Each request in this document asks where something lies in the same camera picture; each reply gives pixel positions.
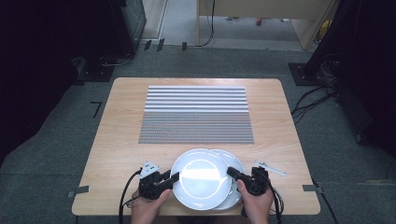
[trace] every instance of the gray carpet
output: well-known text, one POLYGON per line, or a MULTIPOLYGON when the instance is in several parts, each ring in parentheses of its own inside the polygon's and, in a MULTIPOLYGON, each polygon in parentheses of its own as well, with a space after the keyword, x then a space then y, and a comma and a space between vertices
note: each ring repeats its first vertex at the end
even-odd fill
MULTIPOLYGON (((115 69, 109 83, 72 86, 40 132, 7 156, 0 173, 0 223, 75 223, 73 199, 66 198, 66 192, 79 184, 114 78, 278 78, 292 109, 312 87, 296 87, 288 63, 305 63, 311 54, 257 49, 139 49, 132 61, 115 69), (91 102, 103 102, 96 118, 97 105, 91 102)), ((316 92, 307 102, 324 94, 316 92)), ((395 179, 396 162, 380 148, 356 144, 341 105, 334 99, 326 101, 309 111, 296 128, 311 175, 324 188, 339 223, 396 223, 396 186, 367 182, 395 179)), ((284 223, 333 223, 325 202, 318 197, 318 215, 283 216, 284 223)), ((117 222, 116 217, 78 219, 80 224, 117 222)))

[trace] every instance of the person's left hand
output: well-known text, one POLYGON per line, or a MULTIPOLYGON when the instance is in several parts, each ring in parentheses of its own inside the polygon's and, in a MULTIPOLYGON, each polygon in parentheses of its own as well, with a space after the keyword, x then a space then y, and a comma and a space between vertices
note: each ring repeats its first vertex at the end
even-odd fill
MULTIPOLYGON (((172 190, 166 189, 157 200, 148 200, 141 197, 133 201, 131 224, 151 224, 160 213, 161 205, 166 202, 171 192, 172 190)), ((138 193, 136 191, 132 197, 136 197, 138 193)))

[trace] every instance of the wooden table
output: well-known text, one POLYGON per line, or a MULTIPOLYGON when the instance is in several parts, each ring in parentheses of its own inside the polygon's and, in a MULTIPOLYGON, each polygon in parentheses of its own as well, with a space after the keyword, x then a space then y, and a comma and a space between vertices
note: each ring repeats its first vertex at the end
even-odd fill
MULTIPOLYGON (((212 16, 214 0, 197 0, 197 45, 200 17, 212 16)), ((214 16, 291 19, 303 49, 308 49, 336 0, 216 0, 214 16)))
MULTIPOLYGON (((145 161, 172 168, 183 152, 197 148, 221 148, 233 153, 250 175, 254 161, 264 161, 287 176, 269 172, 273 186, 285 202, 284 215, 315 215, 319 212, 317 194, 304 191, 312 185, 297 132, 281 83, 277 79, 256 78, 138 78, 121 77, 114 81, 106 103, 90 157, 80 186, 90 191, 76 196, 72 211, 77 216, 116 216, 120 196, 128 178, 145 161), (254 144, 138 144, 148 88, 161 86, 243 86, 254 144)), ((132 181, 127 198, 138 186, 132 181)), ((172 194, 161 209, 162 216, 239 215, 241 206, 225 211, 194 211, 182 205, 172 194)), ((130 215, 125 206, 125 215, 130 215)))

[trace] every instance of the hand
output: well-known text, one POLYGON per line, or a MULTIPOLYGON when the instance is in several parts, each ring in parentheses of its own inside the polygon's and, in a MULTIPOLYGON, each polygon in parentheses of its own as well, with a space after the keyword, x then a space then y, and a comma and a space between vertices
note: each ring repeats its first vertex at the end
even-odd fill
POLYGON ((155 217, 160 213, 160 207, 163 205, 171 194, 170 189, 166 189, 157 200, 148 200, 138 198, 132 202, 131 224, 151 224, 155 217))
POLYGON ((268 189, 260 196, 253 196, 248 192, 242 180, 238 179, 237 184, 245 204, 245 211, 247 212, 249 222, 251 224, 267 224, 271 204, 274 201, 273 192, 268 189))

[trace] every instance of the stacked plate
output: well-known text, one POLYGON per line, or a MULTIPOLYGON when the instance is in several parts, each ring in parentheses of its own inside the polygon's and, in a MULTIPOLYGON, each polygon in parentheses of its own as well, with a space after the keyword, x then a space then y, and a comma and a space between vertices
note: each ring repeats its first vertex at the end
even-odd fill
POLYGON ((173 192, 177 199, 194 210, 224 210, 241 198, 236 181, 227 175, 229 166, 245 173, 233 154, 221 149, 196 148, 183 153, 172 167, 179 172, 173 192))

